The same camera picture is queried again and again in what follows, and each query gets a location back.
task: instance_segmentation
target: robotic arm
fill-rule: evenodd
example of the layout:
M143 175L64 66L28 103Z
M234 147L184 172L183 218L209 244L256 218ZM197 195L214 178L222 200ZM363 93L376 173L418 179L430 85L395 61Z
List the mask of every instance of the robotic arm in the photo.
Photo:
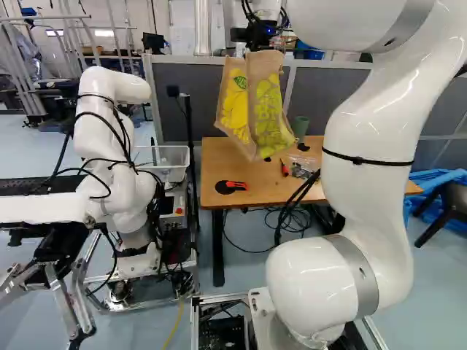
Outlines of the robotic arm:
M429 112L467 58L462 0L289 0L293 30L315 47L373 53L360 89L325 130L322 182L346 218L334 236L291 241L266 263L274 307L305 346L403 301L414 276L404 189Z

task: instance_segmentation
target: plastic bin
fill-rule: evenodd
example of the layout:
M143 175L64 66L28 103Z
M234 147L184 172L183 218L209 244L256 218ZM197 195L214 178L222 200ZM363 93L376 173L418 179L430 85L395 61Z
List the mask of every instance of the plastic bin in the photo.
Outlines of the plastic bin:
M131 158L136 168L151 171L163 182L182 182L190 165L190 150L188 146L175 145L135 146Z

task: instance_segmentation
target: black tape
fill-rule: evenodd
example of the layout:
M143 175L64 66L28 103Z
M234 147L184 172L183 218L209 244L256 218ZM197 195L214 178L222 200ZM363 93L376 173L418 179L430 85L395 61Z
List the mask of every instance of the black tape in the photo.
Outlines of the black tape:
M343 160L348 160L354 163L356 166L361 166L362 164L370 164L372 166L411 166L414 161L410 162L385 162L383 160L371 160L365 159L362 157L351 157L349 155L341 155L340 153L335 153L323 147L323 152L327 155L332 155L333 157L340 158Z

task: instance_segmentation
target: wooden table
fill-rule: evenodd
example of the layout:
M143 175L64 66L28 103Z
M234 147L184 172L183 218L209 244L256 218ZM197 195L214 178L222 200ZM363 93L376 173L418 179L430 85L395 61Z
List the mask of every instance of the wooden table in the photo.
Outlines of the wooden table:
M203 138L201 207L212 210L213 268L216 287L224 284L222 245L224 209L284 205L292 193L303 184L303 179L283 177L280 172L280 158L288 166L291 165L288 155L314 158L317 168L320 167L323 136L306 136L305 144L311 147L308 152L301 152L296 147L292 147L272 157L270 163L263 160L251 163L229 138ZM221 195L215 189L215 185L221 180L246 182L249 190ZM411 181L407 183L407 195L420 193L423 193L420 187ZM302 203L325 201L323 188L320 182L317 182L306 194Z

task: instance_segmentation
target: gray partition wall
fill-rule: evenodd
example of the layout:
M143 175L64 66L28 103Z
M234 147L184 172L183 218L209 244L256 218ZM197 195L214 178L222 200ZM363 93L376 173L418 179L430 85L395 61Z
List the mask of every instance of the gray partition wall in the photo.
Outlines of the gray partition wall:
M204 59L210 64L153 63L155 90L165 142L187 140L185 118L176 101L167 96L167 85L178 85L180 92L190 94L195 141L200 141L205 136L225 135L214 126L223 60ZM289 71L289 67L284 67L284 74L279 78L282 96L285 95Z
M224 136L213 124L217 108L223 58L150 56L153 70L153 115L164 142L186 141L185 120L167 85L179 85L191 95L193 134ZM285 61L281 76L284 109L289 119L310 117L309 135L323 135L333 110L365 81L370 63ZM467 79L454 79L436 102L423 129L413 170L467 168Z

